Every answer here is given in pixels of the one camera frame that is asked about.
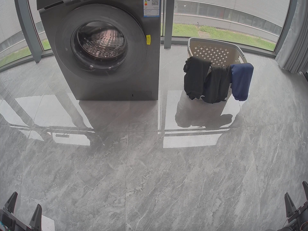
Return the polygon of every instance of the glossy floor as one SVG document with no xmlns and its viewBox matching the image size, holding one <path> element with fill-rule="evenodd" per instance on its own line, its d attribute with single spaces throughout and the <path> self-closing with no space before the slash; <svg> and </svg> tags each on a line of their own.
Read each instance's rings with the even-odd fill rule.
<svg viewBox="0 0 308 231">
<path fill-rule="evenodd" d="M 0 73 L 0 207 L 59 230 L 266 230 L 308 181 L 308 82 L 254 65 L 248 100 L 183 91 L 185 46 L 161 49 L 158 101 L 77 101 L 54 57 Z"/>
</svg>

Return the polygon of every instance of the grass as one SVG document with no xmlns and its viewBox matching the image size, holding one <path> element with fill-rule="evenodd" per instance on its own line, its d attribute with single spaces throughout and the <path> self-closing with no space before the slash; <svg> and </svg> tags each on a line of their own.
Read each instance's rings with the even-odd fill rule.
<svg viewBox="0 0 308 231">
<path fill-rule="evenodd" d="M 172 36 L 199 37 L 199 34 L 195 25 L 173 23 Z"/>
<path fill-rule="evenodd" d="M 252 45 L 270 51 L 273 51 L 275 48 L 275 43 L 263 40 L 260 37 L 253 37 L 242 33 L 216 29 L 212 26 L 201 26 L 199 31 L 208 33 L 211 39 L 226 40 L 235 43 Z"/>
<path fill-rule="evenodd" d="M 42 41 L 42 45 L 43 45 L 44 50 L 50 49 L 50 44 L 49 44 L 47 39 L 44 39 Z M 25 56 L 29 56 L 29 55 L 31 55 L 29 47 L 25 47 L 23 49 L 20 49 L 17 52 L 13 52 L 13 53 L 3 57 L 2 59 L 0 59 L 0 67 L 5 65 L 5 64 L 11 63 L 15 60 L 21 59 Z"/>
<path fill-rule="evenodd" d="M 198 29 L 195 25 L 174 23 L 172 36 L 200 37 L 198 31 L 209 34 L 209 38 L 211 39 L 247 44 L 270 51 L 273 51 L 275 48 L 275 43 L 266 41 L 264 39 L 261 39 L 260 37 L 253 37 L 242 33 L 235 33 L 228 30 L 216 29 L 212 26 L 201 26 Z"/>
</svg>

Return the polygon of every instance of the gray washing machine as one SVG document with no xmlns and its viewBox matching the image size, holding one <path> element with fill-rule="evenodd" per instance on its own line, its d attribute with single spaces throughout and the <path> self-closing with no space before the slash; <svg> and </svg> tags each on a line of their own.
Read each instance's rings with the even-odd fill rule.
<svg viewBox="0 0 308 231">
<path fill-rule="evenodd" d="M 77 100 L 157 100 L 160 0 L 37 0 Z"/>
</svg>

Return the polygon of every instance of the curtain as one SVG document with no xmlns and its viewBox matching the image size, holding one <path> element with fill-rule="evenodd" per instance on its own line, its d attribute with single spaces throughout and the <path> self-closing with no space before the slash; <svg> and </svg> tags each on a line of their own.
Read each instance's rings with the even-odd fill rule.
<svg viewBox="0 0 308 231">
<path fill-rule="evenodd" d="M 280 68 L 291 73 L 308 70 L 308 0 L 297 0 L 291 26 L 276 56 Z"/>
</svg>

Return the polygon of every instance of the blue clothing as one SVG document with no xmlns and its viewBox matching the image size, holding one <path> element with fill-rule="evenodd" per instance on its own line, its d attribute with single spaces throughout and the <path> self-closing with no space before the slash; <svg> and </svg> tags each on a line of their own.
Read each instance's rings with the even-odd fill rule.
<svg viewBox="0 0 308 231">
<path fill-rule="evenodd" d="M 248 98 L 249 86 L 253 73 L 253 66 L 247 64 L 231 64 L 232 94 L 235 100 L 245 101 Z"/>
</svg>

